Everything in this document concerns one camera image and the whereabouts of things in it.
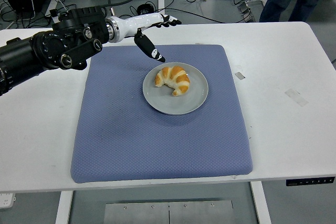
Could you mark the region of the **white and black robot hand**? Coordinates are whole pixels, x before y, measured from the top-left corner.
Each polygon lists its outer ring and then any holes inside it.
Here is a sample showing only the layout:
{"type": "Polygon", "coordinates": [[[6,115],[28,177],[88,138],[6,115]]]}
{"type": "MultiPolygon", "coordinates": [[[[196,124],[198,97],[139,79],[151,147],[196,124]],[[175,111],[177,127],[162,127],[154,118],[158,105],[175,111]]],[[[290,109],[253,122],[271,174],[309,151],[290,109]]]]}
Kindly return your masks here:
{"type": "Polygon", "coordinates": [[[169,27],[182,23],[173,16],[160,13],[144,14],[127,19],[110,17],[106,22],[107,25],[110,25],[109,41],[111,43],[117,43],[125,38],[133,37],[135,44],[145,55],[159,62],[165,62],[165,58],[159,53],[150,39],[143,34],[143,31],[151,27],[169,27]]]}

